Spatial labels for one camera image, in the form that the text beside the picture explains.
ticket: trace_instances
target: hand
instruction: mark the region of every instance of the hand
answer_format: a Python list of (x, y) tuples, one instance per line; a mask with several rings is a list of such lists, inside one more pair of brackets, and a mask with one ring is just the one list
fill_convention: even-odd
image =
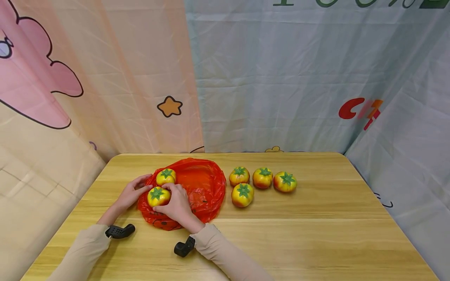
[(145, 181), (151, 176), (152, 174), (146, 174), (129, 182), (113, 205), (123, 210), (128, 209), (139, 199), (139, 196), (152, 189), (152, 185), (145, 186)]
[(169, 218), (181, 224), (191, 234), (198, 233), (205, 227), (205, 224), (192, 213), (188, 194), (181, 184), (166, 183), (162, 188), (171, 191), (170, 202), (165, 206), (153, 207), (155, 212), (166, 214)]
[(152, 189), (151, 185), (145, 186), (145, 181), (151, 176), (152, 174), (146, 174), (129, 182), (116, 202), (106, 210), (97, 224), (113, 225), (116, 219), (138, 200), (139, 196)]

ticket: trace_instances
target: toy tomato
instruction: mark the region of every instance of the toy tomato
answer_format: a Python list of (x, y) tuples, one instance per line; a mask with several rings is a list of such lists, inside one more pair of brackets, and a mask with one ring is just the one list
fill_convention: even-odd
[(253, 185), (258, 188), (266, 189), (272, 184), (272, 171), (268, 168), (259, 168), (253, 173)]
[(247, 207), (255, 195), (255, 190), (248, 183), (240, 183), (233, 188), (231, 192), (231, 201), (236, 207)]
[(170, 192), (162, 187), (155, 187), (147, 195), (148, 204), (153, 208), (154, 206), (164, 206), (169, 204)]
[(297, 187), (297, 180), (292, 174), (279, 172), (274, 176), (274, 187), (281, 192), (291, 192)]
[(165, 183), (175, 183), (176, 174), (172, 169), (164, 169), (156, 175), (156, 184), (162, 186)]
[(233, 187), (240, 183), (248, 183), (249, 181), (250, 174), (244, 167), (236, 167), (231, 174), (229, 174), (229, 183)]

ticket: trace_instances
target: plastic bag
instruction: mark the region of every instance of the plastic bag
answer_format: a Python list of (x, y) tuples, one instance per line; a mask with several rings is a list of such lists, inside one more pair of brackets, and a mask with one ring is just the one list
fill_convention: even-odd
[[(191, 210), (197, 218), (204, 223), (215, 218), (225, 197), (226, 185), (226, 178), (219, 166), (213, 161), (187, 158), (165, 168), (176, 172), (176, 183), (186, 189)], [(165, 168), (157, 169), (153, 176), (147, 179), (146, 185), (156, 186), (156, 175)], [(138, 200), (138, 209), (145, 221), (168, 231), (180, 229), (179, 223), (165, 214), (153, 211), (147, 202), (148, 193), (142, 194)]]

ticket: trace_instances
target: beige sleeve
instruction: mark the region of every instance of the beige sleeve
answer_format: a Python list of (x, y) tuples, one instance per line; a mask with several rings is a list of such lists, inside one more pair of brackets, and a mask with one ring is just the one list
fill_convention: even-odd
[(229, 242), (213, 224), (206, 224), (199, 233), (191, 235), (195, 248), (215, 263), (231, 281), (272, 281), (265, 269)]
[(85, 281), (101, 254), (109, 247), (107, 225), (94, 224), (80, 231), (66, 256), (47, 281)]

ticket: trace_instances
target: wooden table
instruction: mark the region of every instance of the wooden table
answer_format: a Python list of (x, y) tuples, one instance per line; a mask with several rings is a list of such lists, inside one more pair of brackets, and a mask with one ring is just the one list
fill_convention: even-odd
[[(276, 280), (438, 280), (349, 160), (338, 153), (122, 154), (114, 157), (26, 273), (43, 281), (57, 267), (81, 229), (96, 223), (125, 184), (177, 160), (215, 161), (228, 177), (243, 165), (293, 173), (293, 194), (256, 190), (249, 207), (231, 203), (231, 187), (214, 224)], [(147, 224), (132, 207), (116, 225), (132, 223), (131, 237), (111, 241), (89, 280), (227, 280), (196, 251), (173, 253), (184, 230), (166, 232)]]

